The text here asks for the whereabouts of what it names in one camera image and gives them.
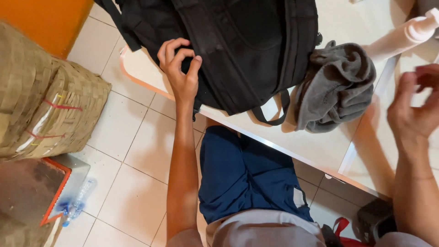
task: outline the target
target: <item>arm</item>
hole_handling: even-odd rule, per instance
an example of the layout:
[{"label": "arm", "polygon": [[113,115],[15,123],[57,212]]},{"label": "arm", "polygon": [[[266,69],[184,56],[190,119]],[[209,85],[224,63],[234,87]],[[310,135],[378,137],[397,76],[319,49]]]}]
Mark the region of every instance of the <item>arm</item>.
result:
[{"label": "arm", "polygon": [[[418,67],[399,82],[388,120],[399,151],[393,208],[398,231],[439,247],[439,189],[428,159],[428,138],[439,125],[439,65]],[[422,107],[410,107],[414,87],[432,87]]]},{"label": "arm", "polygon": [[[186,229],[197,229],[198,167],[195,155],[192,112],[198,90],[198,70],[201,57],[190,49],[175,49],[189,45],[179,38],[166,41],[158,52],[160,68],[168,76],[176,100],[176,128],[169,171],[167,195],[167,240]],[[187,75],[181,72],[181,62],[193,57]]]}]

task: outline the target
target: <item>blue shorts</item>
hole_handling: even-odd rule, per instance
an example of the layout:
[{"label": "blue shorts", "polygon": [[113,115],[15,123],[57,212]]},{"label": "blue shorts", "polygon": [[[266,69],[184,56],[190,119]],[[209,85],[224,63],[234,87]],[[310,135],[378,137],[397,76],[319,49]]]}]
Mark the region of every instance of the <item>blue shorts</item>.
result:
[{"label": "blue shorts", "polygon": [[247,210],[271,209],[313,219],[304,205],[296,206],[294,189],[300,189],[290,156],[223,126],[206,129],[201,151],[200,212],[210,224]]}]

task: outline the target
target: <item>white tile floor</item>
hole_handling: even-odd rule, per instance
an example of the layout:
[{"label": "white tile floor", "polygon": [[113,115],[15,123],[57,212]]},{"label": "white tile floor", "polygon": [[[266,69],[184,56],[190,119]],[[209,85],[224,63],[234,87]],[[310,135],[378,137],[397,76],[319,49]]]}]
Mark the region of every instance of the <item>white tile floor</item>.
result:
[{"label": "white tile floor", "polygon": [[[98,185],[84,212],[64,228],[57,247],[163,247],[166,243],[166,190],[175,127],[175,104],[124,77],[119,51],[125,45],[108,14],[95,4],[68,56],[113,85],[85,149],[74,155],[91,165]],[[197,155],[206,120],[194,123]],[[333,225],[374,199],[366,192],[294,161],[311,216]],[[206,222],[198,213],[204,239]],[[342,236],[356,238],[355,220]]]}]

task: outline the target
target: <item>black bag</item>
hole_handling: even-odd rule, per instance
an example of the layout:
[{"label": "black bag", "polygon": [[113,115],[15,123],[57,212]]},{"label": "black bag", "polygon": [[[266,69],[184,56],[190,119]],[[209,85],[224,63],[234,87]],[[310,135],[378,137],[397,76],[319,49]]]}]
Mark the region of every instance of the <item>black bag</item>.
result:
[{"label": "black bag", "polygon": [[[279,125],[290,104],[287,88],[301,83],[317,42],[315,0],[95,0],[112,17],[132,51],[144,46],[159,64],[163,42],[183,37],[203,59],[194,114],[202,104],[229,115],[252,110]],[[189,69],[192,58],[183,61]],[[281,93],[284,114],[267,121],[260,108]]]}]

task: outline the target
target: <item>person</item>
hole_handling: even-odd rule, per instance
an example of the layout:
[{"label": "person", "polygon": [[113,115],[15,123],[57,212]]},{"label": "person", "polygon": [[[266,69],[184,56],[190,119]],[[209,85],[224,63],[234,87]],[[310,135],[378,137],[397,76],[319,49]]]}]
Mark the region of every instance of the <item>person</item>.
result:
[{"label": "person", "polygon": [[[200,151],[201,186],[192,112],[202,58],[189,40],[166,41],[158,52],[176,100],[176,131],[167,194],[167,246],[202,246],[197,198],[209,246],[323,247],[291,157],[224,126],[206,129]],[[192,57],[187,74],[181,62]],[[414,88],[433,88],[422,107],[411,107]],[[428,138],[439,125],[439,65],[404,73],[388,109],[399,160],[393,194],[399,232],[377,247],[439,247],[439,189],[428,160]]]}]

